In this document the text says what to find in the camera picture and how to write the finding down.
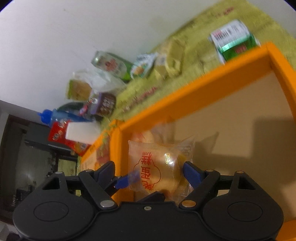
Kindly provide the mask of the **green drink carton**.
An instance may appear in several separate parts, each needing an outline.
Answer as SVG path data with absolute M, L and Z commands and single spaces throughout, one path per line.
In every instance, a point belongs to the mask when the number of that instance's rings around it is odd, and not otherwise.
M 260 46 L 260 42 L 240 20 L 229 23 L 214 30 L 208 37 L 215 46 L 218 59 L 225 64 L 238 55 Z

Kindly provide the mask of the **purple brown drink can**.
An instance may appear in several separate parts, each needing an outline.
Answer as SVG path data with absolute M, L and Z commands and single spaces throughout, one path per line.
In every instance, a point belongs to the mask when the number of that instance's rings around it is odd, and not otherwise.
M 116 105 L 116 97 L 107 92 L 100 92 L 91 97 L 89 112 L 91 115 L 110 116 Z

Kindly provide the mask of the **green white snack packet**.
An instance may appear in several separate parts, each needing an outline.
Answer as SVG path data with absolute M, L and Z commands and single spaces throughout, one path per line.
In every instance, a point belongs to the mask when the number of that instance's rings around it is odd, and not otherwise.
M 157 56 L 158 53 L 146 53 L 138 55 L 130 71 L 131 78 L 147 78 L 153 68 Z

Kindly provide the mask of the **white paper cup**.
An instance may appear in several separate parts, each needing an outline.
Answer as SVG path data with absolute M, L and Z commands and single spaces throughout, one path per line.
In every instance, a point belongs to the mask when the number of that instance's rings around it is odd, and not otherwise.
M 69 122 L 65 138 L 70 141 L 92 145 L 101 134 L 100 123 Z

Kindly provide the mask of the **blue cap bottle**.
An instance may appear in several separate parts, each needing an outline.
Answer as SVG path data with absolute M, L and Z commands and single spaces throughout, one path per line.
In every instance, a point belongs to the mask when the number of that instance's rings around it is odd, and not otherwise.
M 42 113 L 38 113 L 38 116 L 41 119 L 41 122 L 45 125 L 48 125 L 51 127 L 55 121 L 60 121 L 60 120 L 70 120 L 74 122 L 84 122 L 84 121 L 90 121 L 88 119 L 85 119 L 81 116 L 77 116 L 73 113 L 68 113 L 63 110 L 49 110 L 45 109 Z

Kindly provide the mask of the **red snack bag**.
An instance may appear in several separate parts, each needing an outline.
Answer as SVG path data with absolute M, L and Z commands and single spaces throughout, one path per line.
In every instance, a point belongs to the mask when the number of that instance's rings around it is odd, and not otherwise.
M 64 144 L 78 156 L 83 156 L 90 145 L 66 139 L 66 131 L 69 123 L 71 123 L 70 120 L 54 121 L 48 135 L 48 141 Z

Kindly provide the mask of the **dark green bottle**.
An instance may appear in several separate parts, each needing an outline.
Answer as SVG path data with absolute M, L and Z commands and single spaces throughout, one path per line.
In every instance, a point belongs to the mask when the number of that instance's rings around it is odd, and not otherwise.
M 80 102 L 80 101 L 74 101 L 74 102 L 68 102 L 62 106 L 60 106 L 59 108 L 57 108 L 57 110 L 60 111 L 79 111 L 83 106 L 84 106 L 84 102 Z

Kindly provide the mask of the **yellow wrapped cake packet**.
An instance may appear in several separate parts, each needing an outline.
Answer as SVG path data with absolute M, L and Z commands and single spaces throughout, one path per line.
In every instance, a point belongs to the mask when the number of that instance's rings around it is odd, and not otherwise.
M 158 56 L 154 62 L 158 80 L 174 78 L 181 74 L 184 49 L 184 44 L 176 39 L 167 40 L 158 47 Z

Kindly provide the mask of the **red pink small packet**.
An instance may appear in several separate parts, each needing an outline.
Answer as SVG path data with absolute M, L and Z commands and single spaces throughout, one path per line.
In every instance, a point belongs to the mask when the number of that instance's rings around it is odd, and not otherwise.
M 89 103 L 86 103 L 82 106 L 82 108 L 79 110 L 79 114 L 81 116 L 83 116 L 84 118 L 87 118 L 90 116 L 90 113 L 89 113 L 89 109 L 90 109 L 90 104 Z

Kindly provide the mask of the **clear plastic bag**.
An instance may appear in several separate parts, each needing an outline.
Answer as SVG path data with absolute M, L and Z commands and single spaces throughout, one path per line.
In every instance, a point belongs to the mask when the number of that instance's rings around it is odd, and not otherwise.
M 125 83 L 107 72 L 98 68 L 78 70 L 73 73 L 72 78 L 88 83 L 96 92 L 111 92 L 117 94 L 125 89 Z

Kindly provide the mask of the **green beverage can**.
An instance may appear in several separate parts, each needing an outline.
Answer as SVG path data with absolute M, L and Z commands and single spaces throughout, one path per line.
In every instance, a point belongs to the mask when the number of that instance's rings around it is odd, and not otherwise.
M 91 64 L 102 71 L 120 78 L 124 82 L 129 82 L 131 80 L 130 71 L 132 63 L 115 54 L 97 51 Z

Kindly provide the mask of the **orange gift box base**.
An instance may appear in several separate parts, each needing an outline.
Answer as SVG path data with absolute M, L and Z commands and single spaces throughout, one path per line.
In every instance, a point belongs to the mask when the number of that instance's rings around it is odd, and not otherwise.
M 120 124 L 111 136 L 116 173 L 128 171 L 128 140 L 174 121 L 175 138 L 198 136 L 200 168 L 243 170 L 282 207 L 278 239 L 295 240 L 295 71 L 273 43 L 229 61 Z

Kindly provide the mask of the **egg yolk pastry packet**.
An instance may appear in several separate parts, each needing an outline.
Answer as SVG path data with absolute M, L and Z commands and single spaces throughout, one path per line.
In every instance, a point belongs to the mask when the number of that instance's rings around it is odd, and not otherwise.
M 193 161 L 194 147 L 194 136 L 174 142 L 172 132 L 133 133 L 128 141 L 128 184 L 134 199 L 158 191 L 166 201 L 179 204 L 193 190 L 183 165 Z

